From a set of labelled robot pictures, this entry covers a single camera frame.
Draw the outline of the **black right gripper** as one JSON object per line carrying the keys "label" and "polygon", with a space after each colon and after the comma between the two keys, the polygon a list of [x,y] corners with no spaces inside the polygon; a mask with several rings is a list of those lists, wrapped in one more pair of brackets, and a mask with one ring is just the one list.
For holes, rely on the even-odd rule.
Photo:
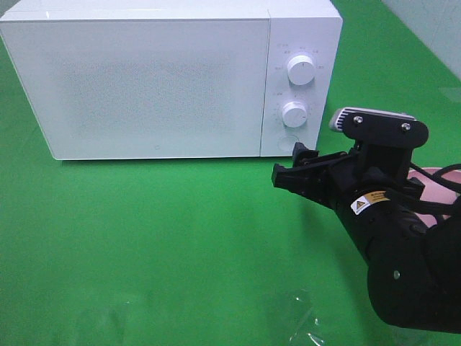
{"label": "black right gripper", "polygon": [[411,154],[410,149],[356,143],[347,153],[320,156],[296,142],[292,167],[275,164],[272,183],[332,210],[344,198],[388,188],[419,198],[424,185],[408,178]]}

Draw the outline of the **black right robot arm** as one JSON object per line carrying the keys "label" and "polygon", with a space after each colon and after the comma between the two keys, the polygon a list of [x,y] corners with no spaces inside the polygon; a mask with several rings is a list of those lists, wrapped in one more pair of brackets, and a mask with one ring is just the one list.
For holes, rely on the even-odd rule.
{"label": "black right robot arm", "polygon": [[370,167],[352,149],[320,156],[297,143],[275,187],[330,208],[367,264],[375,313],[387,324],[460,332],[460,201],[421,199],[424,184],[398,177],[410,161],[381,154]]}

